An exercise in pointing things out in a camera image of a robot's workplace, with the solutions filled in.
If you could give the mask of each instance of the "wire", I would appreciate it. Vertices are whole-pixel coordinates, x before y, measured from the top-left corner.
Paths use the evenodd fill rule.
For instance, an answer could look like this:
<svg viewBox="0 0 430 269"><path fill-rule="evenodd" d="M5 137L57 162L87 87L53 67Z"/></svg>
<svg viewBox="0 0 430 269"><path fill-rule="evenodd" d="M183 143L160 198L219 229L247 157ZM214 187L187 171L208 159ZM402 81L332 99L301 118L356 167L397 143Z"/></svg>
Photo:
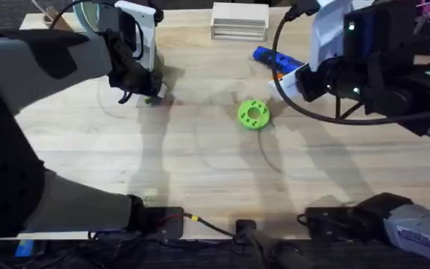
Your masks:
<svg viewBox="0 0 430 269"><path fill-rule="evenodd" d="M430 1L426 2L426 3L418 4L416 7L423 7L423 6L428 5L428 4L430 4Z"/></svg>
<svg viewBox="0 0 430 269"><path fill-rule="evenodd" d="M320 120L326 123L335 123L335 124L341 124L341 125L349 125L349 126L373 126L373 125L382 125L382 124L391 124L391 123L398 123L398 122L406 122L406 121L413 121L413 120L423 120L430 118L430 112L424 112L414 115L408 115L408 116L401 116L401 117L385 117L381 119L373 119L373 120L345 120L345 119L336 119L332 117L327 117L321 114L317 114L314 112L311 112L305 108L300 107L297 105L293 100L290 99L290 97L287 96L287 94L283 91L283 88L280 85L280 81L276 78L276 49L278 48L278 41L280 39L281 30L283 29L284 24L286 23L286 19L281 19L280 23L278 24L278 27L275 32L275 37L273 39L273 47L272 47L272 76L273 81L275 82L276 90L278 90L280 96L282 99L294 110L298 111L299 113L313 118L315 120Z"/></svg>
<svg viewBox="0 0 430 269"><path fill-rule="evenodd" d="M172 214L172 215L168 215L168 216L162 217L158 221L158 224L161 225L161 224L165 223L166 221L168 221L169 219L173 219L173 218L176 218L176 217L180 217L180 215L179 214Z"/></svg>
<svg viewBox="0 0 430 269"><path fill-rule="evenodd" d="M37 7L38 10L46 14L46 10L37 2L37 0L31 0L31 2L33 2L33 4Z"/></svg>
<svg viewBox="0 0 430 269"><path fill-rule="evenodd" d="M207 222L206 220L202 219L201 217L194 215L194 214L189 214L189 213L184 213L184 217L188 217L190 218L192 221L196 221L196 222L200 222L201 224L205 225L206 227L215 230L223 235L226 235L228 237L231 238L235 238L236 235L232 234L231 232L227 232L224 229L220 229L219 227Z"/></svg>
<svg viewBox="0 0 430 269"><path fill-rule="evenodd" d="M49 26L49 29L54 29L54 27L56 26L56 24L57 24L57 21L59 21L59 19L62 17L62 15L65 13L65 12L67 12L71 7L74 7L75 5L77 5L77 4L81 4L81 3L84 3L84 2L92 2L93 0L76 0L76 1L73 1L73 2L71 2L70 4L68 4L66 7L64 7L63 8L63 10L61 10L57 15L56 15L56 17L52 20L52 23L51 23L51 25ZM103 4L103 5L106 5L106 6L108 6L108 7L113 7L113 4L107 4L107 3L100 3L100 4Z"/></svg>
<svg viewBox="0 0 430 269"><path fill-rule="evenodd" d="M305 217L305 214L299 214L298 216L296 216L296 221L298 221L299 224L306 226L307 223L306 221L302 220L303 217Z"/></svg>

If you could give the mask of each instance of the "black cable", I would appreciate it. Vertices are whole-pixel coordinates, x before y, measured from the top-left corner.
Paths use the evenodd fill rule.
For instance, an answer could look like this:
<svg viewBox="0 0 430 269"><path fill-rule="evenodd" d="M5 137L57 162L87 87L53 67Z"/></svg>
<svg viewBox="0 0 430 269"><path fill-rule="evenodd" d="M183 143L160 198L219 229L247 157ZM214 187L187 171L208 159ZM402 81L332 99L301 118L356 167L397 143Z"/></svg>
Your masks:
<svg viewBox="0 0 430 269"><path fill-rule="evenodd" d="M81 4L84 2L92 2L93 0L77 0L77 1L73 1L70 4L68 4L66 7L64 7L57 15L56 17L52 20L51 25L49 26L49 29L54 29L54 27L56 26L57 21L59 21L59 19L62 17L62 15L67 12L71 7L74 7L77 4ZM107 5L109 7L113 7L112 4L106 4L106 3L101 3L103 5Z"/></svg>
<svg viewBox="0 0 430 269"><path fill-rule="evenodd" d="M341 97L336 95L336 112L334 115L337 119L341 117Z"/></svg>
<svg viewBox="0 0 430 269"><path fill-rule="evenodd" d="M273 76L273 81L275 82L276 90L278 90L278 92L280 93L280 96L292 109L315 120L320 120L327 123L350 125L350 126L373 126L373 125L391 124L391 123L406 122L406 121L413 121L413 120L423 120L423 119L430 118L430 112L424 112L424 113L408 115L408 116L390 117L390 118L386 117L386 118L374 119L374 120L345 120L345 119L336 119L336 118L327 117L321 114L317 114L297 105L283 91L283 88L281 87L280 82L277 79L277 75L276 75L276 61L275 61L275 55L277 53L276 49L278 48L278 41L280 39L281 30L283 29L283 26L286 23L286 21L287 19L285 18L281 19L276 29L275 37L273 39L272 76Z"/></svg>
<svg viewBox="0 0 430 269"><path fill-rule="evenodd" d="M305 217L305 214L299 214L298 216L296 216L296 221L298 221L299 224L306 226L306 221L302 220L302 217Z"/></svg>
<svg viewBox="0 0 430 269"><path fill-rule="evenodd" d="M340 116L340 118L346 119L347 117L349 117L349 115L353 114L356 110L358 110L362 106L363 106L362 102L356 103L356 105L353 105L350 109L344 112L343 115Z"/></svg>
<svg viewBox="0 0 430 269"><path fill-rule="evenodd" d="M231 232L227 232L224 229L220 229L219 227L207 222L206 220L202 219L201 217L194 216L193 214L189 214L189 213L184 213L184 217L188 217L188 218L192 219L193 221L200 222L201 224L205 225L206 227L208 227L212 230L215 230L215 231L217 231L223 235L226 235L228 237L231 237L231 238L236 237L236 235L232 234Z"/></svg>

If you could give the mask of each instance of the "green gear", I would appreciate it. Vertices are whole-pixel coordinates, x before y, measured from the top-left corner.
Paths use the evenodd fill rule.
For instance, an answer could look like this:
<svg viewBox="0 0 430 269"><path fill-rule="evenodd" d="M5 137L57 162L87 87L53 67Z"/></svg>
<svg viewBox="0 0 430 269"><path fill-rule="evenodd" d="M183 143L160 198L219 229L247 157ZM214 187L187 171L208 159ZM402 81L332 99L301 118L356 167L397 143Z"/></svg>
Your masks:
<svg viewBox="0 0 430 269"><path fill-rule="evenodd" d="M258 117L250 117L249 111L252 110ZM269 122L269 109L260 100L245 101L238 108L238 120L249 130L260 130Z"/></svg>

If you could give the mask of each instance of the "black mount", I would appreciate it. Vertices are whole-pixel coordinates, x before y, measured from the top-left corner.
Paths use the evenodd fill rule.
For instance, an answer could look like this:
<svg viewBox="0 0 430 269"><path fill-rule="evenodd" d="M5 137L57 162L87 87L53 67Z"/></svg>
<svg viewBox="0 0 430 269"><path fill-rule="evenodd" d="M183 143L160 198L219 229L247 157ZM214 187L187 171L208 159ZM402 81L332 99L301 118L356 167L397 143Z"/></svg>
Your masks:
<svg viewBox="0 0 430 269"><path fill-rule="evenodd" d="M108 74L111 87L124 91L120 104L126 103L135 94L156 97L162 87L162 74L149 72L132 58L133 49L120 33L106 30L99 33L106 41L112 62L112 71Z"/></svg>

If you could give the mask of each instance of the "wooden table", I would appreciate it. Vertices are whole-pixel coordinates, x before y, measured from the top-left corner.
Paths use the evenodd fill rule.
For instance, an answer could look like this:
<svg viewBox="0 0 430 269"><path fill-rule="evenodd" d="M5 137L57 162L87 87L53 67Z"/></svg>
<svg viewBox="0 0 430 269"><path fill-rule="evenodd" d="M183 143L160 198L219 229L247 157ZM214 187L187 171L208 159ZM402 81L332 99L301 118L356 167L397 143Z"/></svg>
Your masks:
<svg viewBox="0 0 430 269"><path fill-rule="evenodd" d="M250 55L258 45L271 46L285 11L270 9L266 43L211 40L210 10L166 11L157 28L172 89L165 103L151 108L133 97L119 105L122 91L103 77L33 104L18 122L46 166L62 176L141 196L148 205L182 206L224 229L250 218L271 235L305 238L296 215L328 195L359 202L389 191L430 208L430 138L398 125L321 123L270 98L270 71ZM41 18L28 14L21 28L44 28ZM80 29L73 14L65 18ZM279 50L306 61L310 30L310 18L287 24ZM236 118L240 102L254 98L266 101L273 115L261 132L244 129ZM334 113L330 96L297 101ZM185 238L220 237L187 221Z"/></svg>

